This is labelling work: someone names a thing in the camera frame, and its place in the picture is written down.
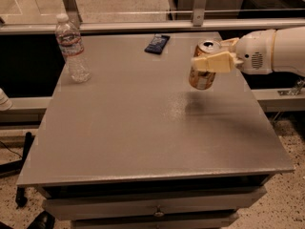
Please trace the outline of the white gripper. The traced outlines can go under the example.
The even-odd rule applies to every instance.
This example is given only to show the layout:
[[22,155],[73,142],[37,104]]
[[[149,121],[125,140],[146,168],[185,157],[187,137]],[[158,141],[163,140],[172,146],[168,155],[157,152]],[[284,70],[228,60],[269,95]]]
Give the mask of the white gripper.
[[276,30],[253,31],[240,39],[222,40],[224,52],[201,54],[192,59],[192,65],[200,72],[229,73],[241,65],[239,69],[246,74],[269,74],[273,71],[275,33]]

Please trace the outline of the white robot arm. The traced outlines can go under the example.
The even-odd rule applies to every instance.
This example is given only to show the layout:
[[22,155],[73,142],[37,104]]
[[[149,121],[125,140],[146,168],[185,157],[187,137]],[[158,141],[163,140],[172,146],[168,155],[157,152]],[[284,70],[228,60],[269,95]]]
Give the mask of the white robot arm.
[[220,48],[192,59],[197,72],[246,74],[272,72],[305,76],[305,28],[252,31],[220,42]]

